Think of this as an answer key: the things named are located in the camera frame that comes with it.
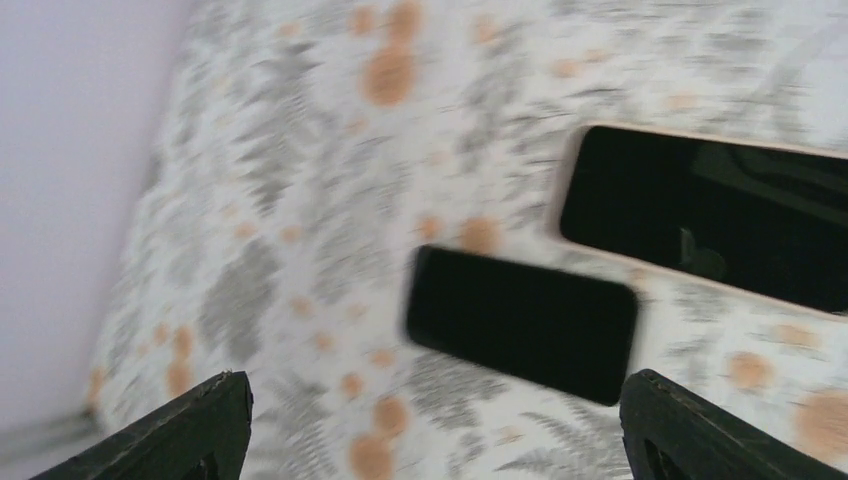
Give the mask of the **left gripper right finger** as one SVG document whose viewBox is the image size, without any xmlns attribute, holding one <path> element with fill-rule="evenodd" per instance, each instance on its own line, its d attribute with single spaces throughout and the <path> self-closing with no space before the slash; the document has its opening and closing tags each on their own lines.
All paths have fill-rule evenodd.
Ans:
<svg viewBox="0 0 848 480">
<path fill-rule="evenodd" d="M 625 380 L 619 418 L 635 480 L 847 477 L 651 369 Z"/>
</svg>

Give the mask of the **phone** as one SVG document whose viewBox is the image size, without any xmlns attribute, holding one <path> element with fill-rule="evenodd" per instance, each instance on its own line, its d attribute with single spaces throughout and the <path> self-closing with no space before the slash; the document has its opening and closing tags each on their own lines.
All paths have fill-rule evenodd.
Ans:
<svg viewBox="0 0 848 480">
<path fill-rule="evenodd" d="M 546 226 L 577 248 L 824 317 L 847 314 L 847 156 L 580 126 Z"/>
</svg>

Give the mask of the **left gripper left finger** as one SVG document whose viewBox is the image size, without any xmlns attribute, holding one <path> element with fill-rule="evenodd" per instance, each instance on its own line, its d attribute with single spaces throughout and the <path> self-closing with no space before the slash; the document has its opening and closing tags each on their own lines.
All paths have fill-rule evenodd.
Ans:
<svg viewBox="0 0 848 480">
<path fill-rule="evenodd" d="M 35 477 L 238 480 L 253 404 L 247 373 L 221 372 Z"/>
</svg>

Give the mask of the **black smartphone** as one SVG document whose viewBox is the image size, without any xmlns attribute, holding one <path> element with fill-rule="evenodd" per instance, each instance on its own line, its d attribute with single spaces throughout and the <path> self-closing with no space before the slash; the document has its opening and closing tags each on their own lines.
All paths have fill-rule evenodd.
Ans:
<svg viewBox="0 0 848 480">
<path fill-rule="evenodd" d="M 621 283 L 425 245 L 405 327 L 420 346 L 613 406 L 639 311 Z"/>
</svg>

